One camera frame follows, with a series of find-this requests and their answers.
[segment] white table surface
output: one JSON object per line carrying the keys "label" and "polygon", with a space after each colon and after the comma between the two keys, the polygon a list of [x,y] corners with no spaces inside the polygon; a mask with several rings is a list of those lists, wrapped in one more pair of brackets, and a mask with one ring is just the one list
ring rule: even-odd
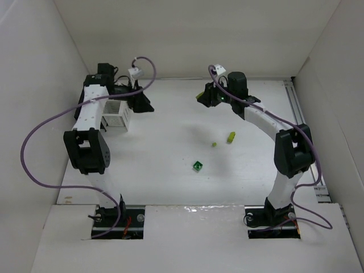
{"label": "white table surface", "polygon": [[55,205],[32,273],[362,272],[339,206],[308,207],[333,230],[299,222],[301,239],[249,239],[243,206],[147,206],[144,239],[104,241],[87,239],[95,205]]}
{"label": "white table surface", "polygon": [[[157,80],[146,91],[155,112],[133,113],[127,133],[114,127],[103,134],[111,151],[108,171],[127,205],[264,203],[276,175],[274,142],[230,105],[197,103],[208,81]],[[248,86],[268,109],[294,121],[282,81],[249,80]],[[227,144],[232,131],[234,142]],[[199,173],[192,169],[196,161],[204,165]],[[311,172],[301,179],[312,181]],[[90,184],[69,162],[63,185]],[[312,188],[300,189],[296,200],[317,202]],[[57,203],[98,200],[92,191],[62,189]]]}

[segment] small yellow-green object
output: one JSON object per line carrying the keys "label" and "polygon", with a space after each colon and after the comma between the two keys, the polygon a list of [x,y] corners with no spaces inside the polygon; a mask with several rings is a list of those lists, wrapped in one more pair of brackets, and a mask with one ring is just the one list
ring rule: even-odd
{"label": "small yellow-green object", "polygon": [[196,99],[200,98],[200,97],[202,96],[202,94],[204,94],[204,92],[205,92],[205,91],[203,91],[203,92],[201,92],[200,94],[198,94],[198,95],[196,96]]}
{"label": "small yellow-green object", "polygon": [[233,142],[234,138],[235,138],[235,132],[231,132],[229,137],[227,138],[227,142],[228,143]]}

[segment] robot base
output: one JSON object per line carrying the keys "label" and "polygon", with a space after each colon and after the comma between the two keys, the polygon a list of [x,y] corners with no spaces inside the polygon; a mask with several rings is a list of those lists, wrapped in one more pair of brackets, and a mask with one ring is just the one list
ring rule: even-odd
{"label": "robot base", "polygon": [[276,226],[288,219],[288,213],[294,213],[293,207],[284,213],[269,217],[265,206],[245,206],[244,223],[248,227],[249,239],[273,239],[273,238],[301,238],[298,226],[294,222],[288,222],[276,229],[261,231],[262,229]]}
{"label": "robot base", "polygon": [[[91,235],[97,235],[103,233],[112,227],[117,219],[116,209],[104,209],[107,210],[107,214],[103,217],[91,217],[94,219]],[[120,219],[118,225],[105,236],[97,237],[95,239],[143,239],[144,231],[144,215],[145,207],[143,206],[128,206],[123,211],[123,216]],[[128,219],[131,219],[131,224],[127,228],[127,233],[124,234],[124,230],[128,224]]]}

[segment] green block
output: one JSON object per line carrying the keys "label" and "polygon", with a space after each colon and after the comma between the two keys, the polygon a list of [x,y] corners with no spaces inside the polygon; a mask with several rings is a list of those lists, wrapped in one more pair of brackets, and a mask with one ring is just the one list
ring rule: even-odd
{"label": "green block", "polygon": [[233,142],[234,138],[235,138],[235,132],[231,132],[229,137],[227,138],[227,142],[228,143]]}
{"label": "green block", "polygon": [[199,172],[200,169],[202,169],[202,167],[203,167],[203,164],[201,162],[198,162],[198,161],[196,161],[196,163],[193,165],[193,169],[195,171],[197,171],[197,172]]}

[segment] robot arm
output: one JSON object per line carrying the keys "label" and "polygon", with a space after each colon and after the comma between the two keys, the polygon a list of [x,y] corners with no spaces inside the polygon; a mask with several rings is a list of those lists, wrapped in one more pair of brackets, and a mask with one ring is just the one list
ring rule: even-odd
{"label": "robot arm", "polygon": [[[222,85],[222,87],[230,94],[264,109],[258,98],[248,94],[244,73],[229,73],[227,86]],[[273,189],[264,203],[264,215],[267,218],[267,225],[279,223],[281,217],[286,216],[291,210],[291,193],[303,172],[307,171],[315,161],[304,139],[291,126],[276,121],[252,106],[230,98],[214,86],[213,82],[207,83],[205,91],[196,98],[206,107],[217,106],[221,102],[231,104],[234,113],[257,126],[275,141],[274,163],[277,175]],[[299,125],[299,127],[311,139],[309,127],[305,124]]]}
{"label": "robot arm", "polygon": [[[138,81],[135,81],[133,86],[130,83],[122,86],[115,85],[114,71],[115,68],[110,64],[98,64],[97,74],[86,77],[79,103],[103,96],[126,94],[141,88]],[[154,111],[150,101],[143,93],[116,99],[127,101],[129,108],[136,113]],[[75,113],[77,121],[72,131],[66,131],[63,138],[72,166],[79,169],[92,186],[103,190],[119,201],[123,212],[125,203],[107,171],[111,161],[110,150],[100,133],[100,128],[103,126],[102,113],[107,100],[105,98],[92,101],[78,108]],[[109,211],[111,214],[115,214],[115,204],[103,194],[97,194],[103,213]]]}

